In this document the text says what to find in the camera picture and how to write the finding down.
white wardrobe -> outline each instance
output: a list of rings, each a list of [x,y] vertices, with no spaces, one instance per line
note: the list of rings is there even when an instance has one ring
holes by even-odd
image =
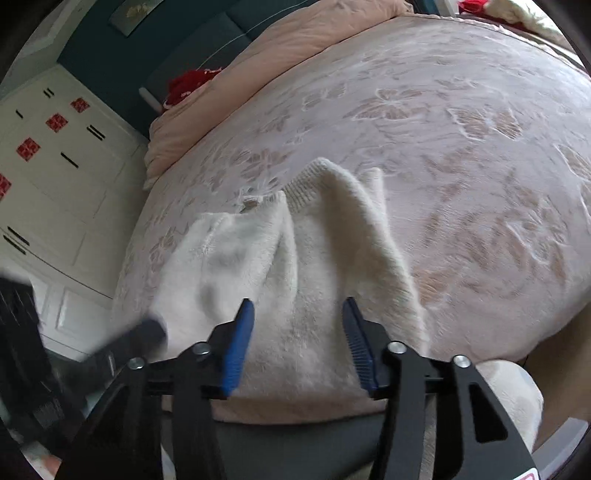
[[[0,103],[0,268],[33,283],[44,342],[61,355],[110,334],[146,144],[59,65]]]

floral pattern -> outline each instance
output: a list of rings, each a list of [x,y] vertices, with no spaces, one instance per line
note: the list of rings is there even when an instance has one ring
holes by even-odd
[[[12,186],[12,183],[0,173],[0,200],[8,193],[8,189]]]
[[[483,24],[393,19],[273,80],[156,182],[113,318],[149,307],[196,215],[240,211],[326,157],[384,171],[431,354],[522,358],[588,300],[590,128],[589,77],[552,52]]]
[[[55,133],[58,133],[62,128],[64,128],[68,123],[68,120],[65,119],[63,115],[59,113],[55,113],[51,117],[48,118],[45,124],[51,128]]]
[[[76,100],[72,101],[70,103],[70,105],[78,113],[82,113],[83,111],[88,110],[90,108],[90,105],[88,104],[88,102],[86,100],[84,100],[82,97],[77,98]]]
[[[40,149],[39,144],[29,137],[17,147],[17,153],[24,161],[29,161]]]

framed picture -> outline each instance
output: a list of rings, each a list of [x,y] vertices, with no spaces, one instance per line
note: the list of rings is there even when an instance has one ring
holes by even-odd
[[[129,35],[164,0],[125,0],[113,12],[109,23],[123,35]]]

red cushion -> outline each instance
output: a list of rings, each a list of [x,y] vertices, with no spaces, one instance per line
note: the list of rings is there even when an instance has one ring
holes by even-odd
[[[191,93],[210,81],[221,71],[222,69],[189,70],[180,77],[171,80],[168,84],[168,96],[164,101],[164,108],[168,109],[174,105],[178,105],[183,99],[191,95]]]
[[[484,6],[488,0],[463,0],[457,5],[461,12],[468,12],[469,14],[478,15],[484,13]]]

red square sticker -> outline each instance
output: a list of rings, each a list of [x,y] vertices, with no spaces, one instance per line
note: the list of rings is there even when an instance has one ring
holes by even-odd
[[[27,138],[17,147],[17,153],[25,161],[29,161],[33,158],[33,155],[39,151],[40,148],[41,147],[32,138]]]
[[[0,200],[4,198],[11,185],[12,183],[10,183],[8,179],[0,173]]]
[[[68,120],[66,120],[59,113],[56,113],[47,122],[45,122],[45,124],[56,133],[59,132],[62,128],[64,128],[67,125],[67,123]]]
[[[77,98],[76,100],[74,100],[71,104],[70,104],[74,110],[76,110],[76,112],[78,113],[82,113],[84,110],[86,110],[87,108],[90,108],[90,105],[88,104],[88,102],[86,100],[84,100],[82,97]]]

